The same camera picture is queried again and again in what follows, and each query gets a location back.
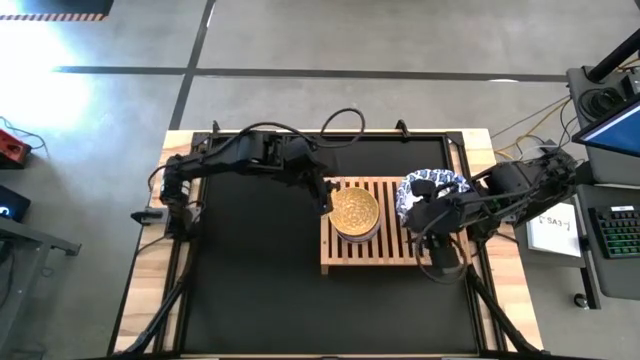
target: blue and white patterned bowl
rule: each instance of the blue and white patterned bowl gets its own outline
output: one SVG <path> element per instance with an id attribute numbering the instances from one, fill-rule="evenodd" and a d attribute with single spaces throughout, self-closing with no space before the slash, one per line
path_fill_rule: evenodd
<path id="1" fill-rule="evenodd" d="M 451 170 L 424 169 L 412 172 L 405 176 L 400 186 L 398 186 L 398 191 L 396 191 L 396 212 L 398 216 L 400 216 L 400 222 L 403 226 L 407 220 L 407 213 L 413 207 L 413 204 L 422 200 L 421 196 L 415 196 L 411 192 L 411 183 L 415 180 L 431 180 L 436 186 L 455 182 L 458 184 L 458 192 L 466 192 L 470 189 L 467 179 Z M 438 197 L 447 195 L 450 191 L 451 188 L 442 190 L 440 194 L 438 194 Z"/>

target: wooden slatted tray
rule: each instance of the wooden slatted tray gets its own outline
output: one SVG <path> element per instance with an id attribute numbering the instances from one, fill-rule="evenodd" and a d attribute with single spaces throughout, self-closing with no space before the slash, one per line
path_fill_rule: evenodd
<path id="1" fill-rule="evenodd" d="M 340 182 L 341 188 L 359 187 L 373 194 L 380 205 L 380 230 L 371 241 L 354 244 L 342 240 L 331 225 L 329 216 L 323 216 L 320 220 L 320 265 L 323 275 L 329 273 L 331 266 L 415 266 L 413 246 L 408 244 L 411 234 L 400 225 L 395 211 L 395 194 L 401 177 L 336 177 L 327 180 Z M 452 236 L 460 242 L 467 259 L 471 261 L 466 232 Z M 420 255 L 424 264 L 431 263 L 424 254 Z"/>

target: backlit keyboard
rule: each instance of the backlit keyboard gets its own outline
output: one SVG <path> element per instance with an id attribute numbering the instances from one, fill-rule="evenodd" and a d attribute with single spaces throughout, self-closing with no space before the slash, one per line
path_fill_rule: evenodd
<path id="1" fill-rule="evenodd" d="M 606 258 L 640 257 L 640 205 L 590 208 L 589 216 Z"/>

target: concrete floor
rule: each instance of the concrete floor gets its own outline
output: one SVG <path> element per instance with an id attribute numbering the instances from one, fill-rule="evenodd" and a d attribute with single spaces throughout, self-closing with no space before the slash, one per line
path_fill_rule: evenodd
<path id="1" fill-rule="evenodd" d="M 24 171 L 0 172 L 0 183 L 33 199 L 29 225 L 83 243 L 77 258 L 52 257 L 55 274 L 29 303 L 19 348 L 44 346 L 47 359 L 106 352 L 140 231 L 129 213 L 148 199 L 146 177 L 183 79 L 51 67 L 184 68 L 205 4 L 116 0 L 102 23 L 0 23 L 0 115 L 41 134 L 50 151 L 36 151 Z M 632 0 L 218 0 L 197 64 L 561 75 L 596 63 L 639 19 Z M 178 120 L 181 129 L 209 128 L 214 119 L 228 129 L 265 119 L 311 128 L 340 107 L 357 106 L 370 128 L 402 118 L 416 128 L 495 133 L 565 96 L 565 85 L 196 76 Z M 343 121 L 336 127 L 355 127 Z M 531 125 L 502 134 L 494 146 Z M 536 132 L 556 141 L 560 133 L 557 117 Z M 581 146 L 567 149 L 585 156 Z M 577 270 L 525 264 L 525 271 L 548 350 L 637 358 L 640 303 L 605 298 L 603 310 L 584 312 L 571 303 L 581 290 Z"/>

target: desk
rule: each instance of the desk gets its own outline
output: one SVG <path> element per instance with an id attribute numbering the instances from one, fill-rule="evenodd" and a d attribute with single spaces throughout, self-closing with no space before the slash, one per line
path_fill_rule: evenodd
<path id="1" fill-rule="evenodd" d="M 393 130 L 368 130 L 368 132 L 382 131 L 389 132 Z M 472 174 L 476 174 L 495 164 L 489 132 L 486 129 L 412 130 L 411 132 L 445 133 L 449 131 L 462 133 L 466 157 Z M 165 138 L 159 164 L 164 164 L 168 157 L 176 153 L 187 154 L 190 151 L 194 132 L 196 131 L 169 131 Z M 223 131 L 223 133 L 233 133 L 233 131 Z M 150 201 L 150 206 L 152 207 L 162 206 L 158 199 L 160 182 L 161 173 L 155 179 Z M 198 189 L 199 182 L 195 181 L 193 187 Z M 192 191 L 191 193 L 192 199 L 195 199 L 197 191 Z M 141 234 L 140 246 L 157 239 L 163 234 L 163 231 L 163 225 L 145 227 Z M 506 227 L 501 231 L 505 233 L 513 232 L 512 229 Z M 189 245 L 181 244 L 180 246 L 182 247 L 181 250 L 184 250 Z M 116 321 L 110 350 L 119 351 L 127 348 L 158 310 L 166 285 L 165 279 L 171 252 L 172 241 L 162 240 L 137 257 L 132 268 L 130 282 L 127 284 L 125 297 L 123 298 L 122 312 Z M 185 259 L 182 255 L 186 253 L 187 251 L 180 251 L 181 258 L 179 263 L 184 263 Z M 496 237 L 488 243 L 487 253 L 500 305 L 527 340 L 534 346 L 542 348 L 517 245 Z M 178 301 L 169 316 L 163 347 L 165 350 L 170 350 L 173 346 L 172 339 L 176 333 L 175 317 L 179 306 Z M 489 348 L 495 348 L 496 340 L 492 336 L 493 322 L 484 305 L 481 304 L 480 307 L 482 322 L 487 335 L 487 344 Z"/>

